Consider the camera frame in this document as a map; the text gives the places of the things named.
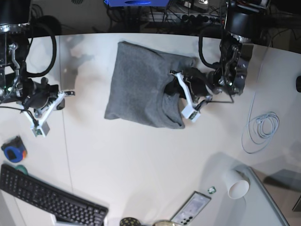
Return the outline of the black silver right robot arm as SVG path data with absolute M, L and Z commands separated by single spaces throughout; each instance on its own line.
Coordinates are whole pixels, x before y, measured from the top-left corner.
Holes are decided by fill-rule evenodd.
M 61 25 L 53 16 L 35 17 L 30 0 L 0 2 L 0 102 L 19 102 L 24 109 L 41 109 L 58 97 L 58 85 L 49 85 L 45 76 L 55 64 Z M 49 36 L 52 57 L 42 72 L 27 71 L 26 59 L 32 42 L 28 40 Z

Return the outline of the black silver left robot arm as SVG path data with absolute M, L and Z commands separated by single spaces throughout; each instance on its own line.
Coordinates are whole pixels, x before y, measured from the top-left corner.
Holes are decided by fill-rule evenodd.
M 219 6 L 219 26 L 210 26 L 199 33 L 198 53 L 201 62 L 211 71 L 203 73 L 195 67 L 182 70 L 182 79 L 192 99 L 211 97 L 225 92 L 230 97 L 242 94 L 247 68 L 253 54 L 253 43 L 261 36 L 260 20 L 265 15 L 268 0 L 222 0 Z M 204 34 L 217 29 L 220 35 L 220 59 L 209 63 L 203 54 Z

